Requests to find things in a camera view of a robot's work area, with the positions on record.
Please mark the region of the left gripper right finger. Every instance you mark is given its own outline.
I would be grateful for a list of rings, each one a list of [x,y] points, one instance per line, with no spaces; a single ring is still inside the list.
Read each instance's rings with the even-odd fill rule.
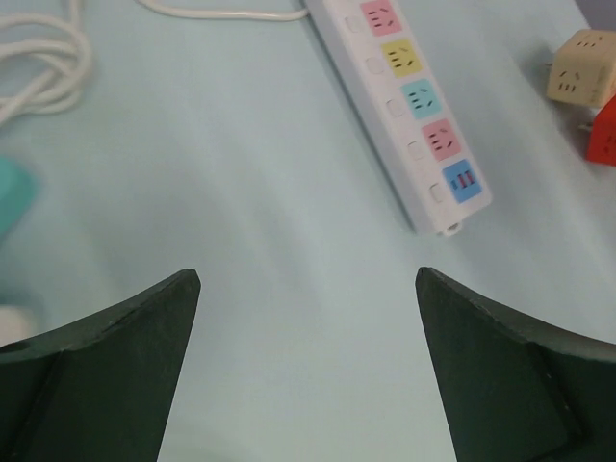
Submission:
[[[612,461],[615,346],[422,267],[416,291],[459,461]]]

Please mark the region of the teal triangular power strip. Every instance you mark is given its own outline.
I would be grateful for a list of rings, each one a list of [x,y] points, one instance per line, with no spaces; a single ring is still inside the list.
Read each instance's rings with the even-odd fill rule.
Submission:
[[[1,239],[28,213],[39,193],[33,172],[18,161],[1,157]]]

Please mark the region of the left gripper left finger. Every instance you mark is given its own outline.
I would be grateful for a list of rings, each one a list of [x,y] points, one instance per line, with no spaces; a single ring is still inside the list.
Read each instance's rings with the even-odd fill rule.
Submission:
[[[4,461],[155,461],[201,283],[182,269],[117,305],[1,348]]]

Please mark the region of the red cube plug adapter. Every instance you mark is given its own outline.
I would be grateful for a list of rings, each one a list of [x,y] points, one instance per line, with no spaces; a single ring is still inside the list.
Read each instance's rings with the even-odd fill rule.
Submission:
[[[616,166],[616,96],[599,110],[592,122],[579,125],[578,129],[587,132],[589,142],[584,154],[587,162]]]

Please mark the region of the white multicolour power strip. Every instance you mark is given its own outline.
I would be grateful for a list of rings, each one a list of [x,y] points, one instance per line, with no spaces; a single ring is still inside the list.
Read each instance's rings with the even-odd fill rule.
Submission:
[[[413,229],[458,232],[492,194],[398,2],[306,8]]]

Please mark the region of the beige cube plug adapter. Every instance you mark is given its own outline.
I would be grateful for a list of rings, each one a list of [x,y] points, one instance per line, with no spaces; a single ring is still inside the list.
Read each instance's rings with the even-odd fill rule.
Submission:
[[[583,29],[554,54],[547,97],[601,109],[615,95],[615,32]]]

